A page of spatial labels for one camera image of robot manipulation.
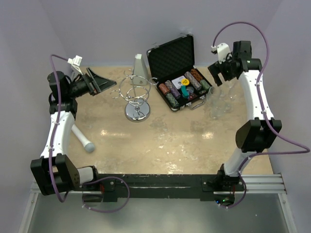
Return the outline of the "clear wine glass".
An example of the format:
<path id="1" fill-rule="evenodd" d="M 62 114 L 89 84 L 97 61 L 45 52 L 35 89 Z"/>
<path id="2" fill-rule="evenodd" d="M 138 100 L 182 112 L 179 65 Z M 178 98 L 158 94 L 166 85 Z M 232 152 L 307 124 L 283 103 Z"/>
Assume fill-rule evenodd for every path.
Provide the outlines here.
<path id="1" fill-rule="evenodd" d="M 221 100 L 216 101 L 210 111 L 210 117 L 212 119 L 218 119 L 224 114 L 224 104 L 221 102 Z"/>
<path id="2" fill-rule="evenodd" d="M 221 96 L 222 90 L 219 87 L 210 87 L 206 95 L 206 102 L 208 106 L 212 106 Z"/>
<path id="3" fill-rule="evenodd" d="M 230 101 L 227 99 L 227 95 L 221 94 L 219 99 L 224 104 L 224 112 L 230 113 L 233 111 L 233 105 L 230 103 Z"/>
<path id="4" fill-rule="evenodd" d="M 231 101 L 235 101 L 238 97 L 239 90 L 238 90 L 238 82 L 237 81 L 230 81 L 229 84 L 229 91 L 228 91 L 228 99 Z"/>

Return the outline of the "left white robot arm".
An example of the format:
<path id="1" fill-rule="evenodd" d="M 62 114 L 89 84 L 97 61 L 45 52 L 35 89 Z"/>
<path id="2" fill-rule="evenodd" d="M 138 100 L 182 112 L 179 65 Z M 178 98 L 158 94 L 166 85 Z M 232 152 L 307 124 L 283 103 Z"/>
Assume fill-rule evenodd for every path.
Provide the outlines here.
<path id="1" fill-rule="evenodd" d="M 67 155 L 71 133 L 86 150 L 94 151 L 94 145 L 75 126 L 76 98 L 85 94 L 95 96 L 117 83 L 97 75 L 90 68 L 73 81 L 61 71 L 52 72 L 47 80 L 52 91 L 49 96 L 51 127 L 43 152 L 30 164 L 39 190 L 44 196 L 78 190 L 83 184 L 89 190 L 96 190 L 101 179 L 95 175 L 95 167 L 77 168 Z"/>

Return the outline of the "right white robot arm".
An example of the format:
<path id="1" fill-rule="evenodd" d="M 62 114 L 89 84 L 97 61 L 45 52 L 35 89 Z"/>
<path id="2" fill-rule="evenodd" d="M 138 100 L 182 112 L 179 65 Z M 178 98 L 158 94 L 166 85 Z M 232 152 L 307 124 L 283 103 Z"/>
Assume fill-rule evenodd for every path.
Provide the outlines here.
<path id="1" fill-rule="evenodd" d="M 208 67 L 217 86 L 221 79 L 237 79 L 243 89 L 247 109 L 247 121 L 235 135 L 236 149 L 218 170 L 216 184 L 227 191 L 240 182 L 239 173 L 246 167 L 252 154 L 261 154 L 271 147 L 282 123 L 272 114 L 266 99 L 262 81 L 262 62 L 252 56 L 250 41 L 234 42 L 230 49 L 226 43 L 211 47 L 211 52 L 218 56 L 217 62 Z"/>

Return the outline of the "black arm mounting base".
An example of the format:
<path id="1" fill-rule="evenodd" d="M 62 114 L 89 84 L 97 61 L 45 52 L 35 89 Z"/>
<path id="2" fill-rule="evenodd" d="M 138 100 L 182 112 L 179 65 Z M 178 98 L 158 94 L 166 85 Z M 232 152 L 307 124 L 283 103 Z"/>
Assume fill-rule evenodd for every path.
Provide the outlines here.
<path id="1" fill-rule="evenodd" d="M 119 198 L 215 200 L 216 193 L 243 191 L 240 178 L 216 174 L 97 174 L 95 184 L 82 184 L 76 190 L 101 192 L 104 202 Z"/>

